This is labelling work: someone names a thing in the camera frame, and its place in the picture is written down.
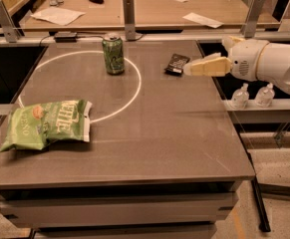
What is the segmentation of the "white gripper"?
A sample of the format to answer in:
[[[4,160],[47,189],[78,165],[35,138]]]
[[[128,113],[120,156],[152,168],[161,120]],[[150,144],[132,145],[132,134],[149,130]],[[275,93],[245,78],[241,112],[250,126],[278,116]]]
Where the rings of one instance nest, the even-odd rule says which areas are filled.
[[[224,77],[230,72],[237,79],[256,81],[257,64],[269,42],[255,39],[243,41],[243,38],[227,36],[221,43],[228,51],[228,58],[220,53],[213,53],[187,63],[183,67],[183,72],[188,76],[209,77]]]

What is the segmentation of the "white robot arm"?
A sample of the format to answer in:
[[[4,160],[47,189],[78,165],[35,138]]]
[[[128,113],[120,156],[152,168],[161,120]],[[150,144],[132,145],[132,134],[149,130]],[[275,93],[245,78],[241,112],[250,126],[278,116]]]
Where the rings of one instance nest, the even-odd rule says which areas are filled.
[[[248,82],[271,83],[290,95],[290,44],[267,40],[226,37],[222,46],[227,56],[213,53],[187,63],[188,76],[233,77]]]

